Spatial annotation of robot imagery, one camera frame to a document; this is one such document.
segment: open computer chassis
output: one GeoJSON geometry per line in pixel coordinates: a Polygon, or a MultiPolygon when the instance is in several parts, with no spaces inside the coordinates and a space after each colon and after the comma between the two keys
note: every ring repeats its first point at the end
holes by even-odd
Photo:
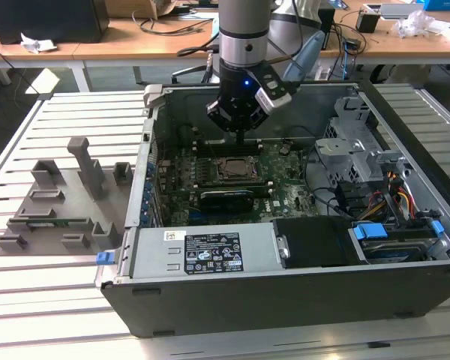
{"type": "Polygon", "coordinates": [[[450,297],[450,178],[370,83],[302,84],[290,106],[247,135],[244,146],[253,153],[232,156],[217,153],[232,151],[224,146],[233,139],[224,139],[204,111],[217,91],[216,85],[145,90],[147,119],[124,241],[116,253],[115,277],[101,286],[133,335],[420,317],[450,297]],[[394,148],[378,127],[394,140],[394,148]],[[271,144],[277,142],[274,150],[271,144]],[[185,167],[171,167],[184,160],[184,153],[172,154],[173,149],[184,147],[191,159],[185,179],[177,173],[185,167]],[[296,147],[302,156],[294,165],[288,152],[296,147]],[[201,171],[197,162],[202,161],[213,171],[210,164],[201,171]],[[265,171],[272,167],[280,181],[265,171]],[[303,173],[310,187],[333,189],[326,199],[337,197],[333,215],[314,206],[326,189],[313,195],[305,187],[302,198],[287,193],[303,186],[303,173]],[[212,206],[216,201],[207,199],[216,194],[203,193],[217,193],[206,186],[227,181],[237,182],[239,193],[227,195],[239,198],[234,206],[244,214],[220,207],[219,213],[227,213],[220,218],[212,206]],[[254,193],[251,183],[268,189],[268,195],[254,193]],[[162,196],[163,186],[170,196],[162,196]],[[401,197],[392,193],[394,186],[406,193],[402,205],[413,201],[415,210],[393,205],[401,197]],[[184,188],[186,196],[172,193],[184,188]],[[241,191],[253,194],[249,198],[241,191]],[[364,197],[366,203],[358,201],[354,208],[347,194],[361,191],[366,195],[353,201],[364,197]],[[386,212],[364,216],[382,202],[386,212]],[[174,212],[177,206],[181,215],[174,212]],[[393,234],[396,247],[377,255],[393,234]]]}

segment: power supply label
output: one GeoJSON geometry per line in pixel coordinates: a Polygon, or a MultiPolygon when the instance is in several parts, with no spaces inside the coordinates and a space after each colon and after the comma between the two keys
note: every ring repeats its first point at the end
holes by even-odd
{"type": "Polygon", "coordinates": [[[186,235],[184,270],[189,275],[243,272],[242,247],[237,232],[186,235]]]}

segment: green circuit board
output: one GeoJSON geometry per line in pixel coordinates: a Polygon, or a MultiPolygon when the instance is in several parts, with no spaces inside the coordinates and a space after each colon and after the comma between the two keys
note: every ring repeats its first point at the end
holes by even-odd
{"type": "Polygon", "coordinates": [[[161,161],[159,182],[166,208],[165,225],[247,224],[318,215],[301,178],[300,151],[283,155],[282,147],[282,142],[265,143],[258,154],[232,157],[213,152],[210,157],[197,157],[192,149],[183,148],[174,157],[161,161]],[[251,211],[200,211],[198,198],[202,192],[233,190],[253,191],[251,211]]]}

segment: wooden table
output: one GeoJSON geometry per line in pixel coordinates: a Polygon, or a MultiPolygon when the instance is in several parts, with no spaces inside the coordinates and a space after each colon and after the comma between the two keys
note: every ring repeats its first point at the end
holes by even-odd
{"type": "MultiPolygon", "coordinates": [[[[154,30],[172,31],[198,21],[200,20],[161,20],[154,30]]],[[[18,44],[0,44],[0,53],[15,68],[70,68],[79,90],[89,92],[92,84],[87,68],[133,67],[136,81],[139,83],[140,66],[169,65],[186,68],[202,65],[206,60],[205,53],[197,53],[187,58],[176,57],[180,49],[199,46],[210,38],[212,24],[209,22],[200,28],[202,31],[198,34],[158,36],[141,31],[131,19],[111,19],[100,43],[59,43],[58,50],[40,54],[27,52],[18,44]]],[[[1,56],[0,68],[9,68],[1,56]]]]}
{"type": "MultiPolygon", "coordinates": [[[[397,3],[398,0],[391,1],[370,1],[370,3],[397,3]]],[[[358,13],[350,14],[341,19],[351,11],[358,11],[362,7],[363,1],[346,0],[350,6],[348,11],[337,10],[335,12],[335,22],[337,24],[355,27],[358,13]]],[[[430,11],[427,15],[437,20],[450,22],[450,11],[430,11]]],[[[429,36],[406,37],[400,39],[392,32],[392,26],[396,21],[379,20],[373,34],[364,34],[367,39],[367,48],[363,54],[357,58],[359,64],[450,64],[450,42],[441,35],[430,33],[429,36]]],[[[351,38],[362,40],[359,34],[348,28],[343,29],[343,34],[351,38]]],[[[331,36],[328,49],[322,51],[322,58],[336,58],[338,56],[338,40],[331,36]]]]}
{"type": "MultiPolygon", "coordinates": [[[[350,11],[357,11],[362,1],[347,0],[350,10],[337,10],[335,22],[350,11]]],[[[438,20],[450,21],[450,11],[430,12],[438,20]]],[[[358,14],[343,18],[343,24],[354,26],[358,14]]],[[[170,31],[194,20],[160,21],[155,30],[170,31]]],[[[367,48],[357,59],[357,64],[450,64],[450,42],[444,37],[430,34],[428,37],[400,39],[391,32],[395,21],[380,20],[373,34],[365,34],[367,48]]],[[[146,34],[131,19],[111,19],[108,30],[100,43],[60,43],[58,51],[38,55],[26,52],[20,45],[1,45],[0,52],[17,68],[70,68],[81,92],[88,92],[91,83],[87,68],[133,67],[136,80],[141,80],[140,66],[178,65],[184,68],[202,65],[206,54],[198,52],[187,58],[177,58],[176,52],[184,47],[205,43],[212,31],[212,24],[202,27],[203,32],[184,37],[165,37],[146,34]]],[[[343,33],[351,38],[361,38],[345,28],[343,33]]],[[[329,69],[338,56],[338,41],[332,35],[328,49],[320,54],[320,67],[329,69]]],[[[0,58],[0,68],[8,65],[0,58]]]]}

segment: slotted aluminum surface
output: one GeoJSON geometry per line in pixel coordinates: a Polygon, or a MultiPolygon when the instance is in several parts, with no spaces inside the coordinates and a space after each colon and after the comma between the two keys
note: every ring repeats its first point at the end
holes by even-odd
{"type": "MultiPolygon", "coordinates": [[[[415,90],[410,85],[377,85],[376,88],[415,134],[435,161],[450,176],[450,112],[425,90],[415,90]]],[[[391,149],[396,149],[387,131],[379,132],[391,149]]]]}
{"type": "MultiPolygon", "coordinates": [[[[4,152],[0,234],[33,182],[30,170],[37,159],[77,168],[66,152],[70,136],[87,135],[102,167],[134,164],[142,110],[141,91],[57,94],[39,102],[4,152]]],[[[450,299],[419,319],[136,339],[95,289],[94,261],[93,256],[0,257],[0,360],[450,359],[450,299]],[[369,349],[370,341],[391,347],[369,349]]]]}

